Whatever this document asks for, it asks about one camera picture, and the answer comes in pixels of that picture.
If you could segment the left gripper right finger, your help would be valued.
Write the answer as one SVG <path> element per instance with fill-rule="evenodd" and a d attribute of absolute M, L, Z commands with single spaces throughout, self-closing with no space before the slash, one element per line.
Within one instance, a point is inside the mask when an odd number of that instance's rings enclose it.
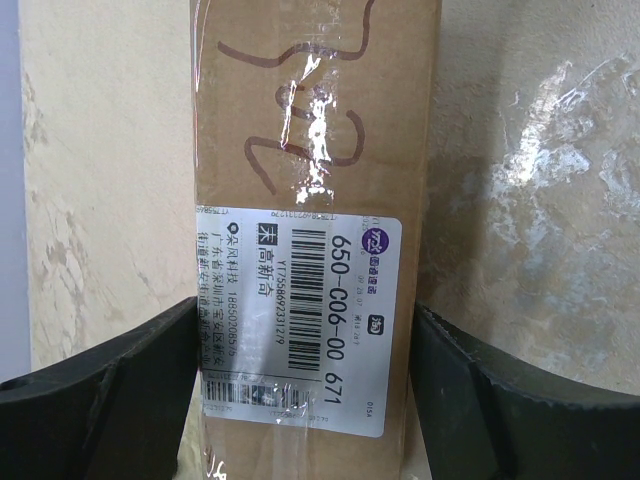
<path fill-rule="evenodd" d="M 636 479 L 639 399 L 545 371 L 423 304 L 412 388 L 435 479 Z"/>

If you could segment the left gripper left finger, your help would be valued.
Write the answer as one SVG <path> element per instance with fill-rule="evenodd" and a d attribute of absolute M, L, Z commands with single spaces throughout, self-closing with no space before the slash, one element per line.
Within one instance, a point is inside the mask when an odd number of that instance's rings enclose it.
<path fill-rule="evenodd" d="M 4 479 L 170 479 L 198 369 L 196 300 L 1 384 Z"/>

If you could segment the brown cardboard express box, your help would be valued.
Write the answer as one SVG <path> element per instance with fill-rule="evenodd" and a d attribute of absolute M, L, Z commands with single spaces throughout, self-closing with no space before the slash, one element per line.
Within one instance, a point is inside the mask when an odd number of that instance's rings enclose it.
<path fill-rule="evenodd" d="M 194 1 L 206 479 L 396 479 L 441 5 Z"/>

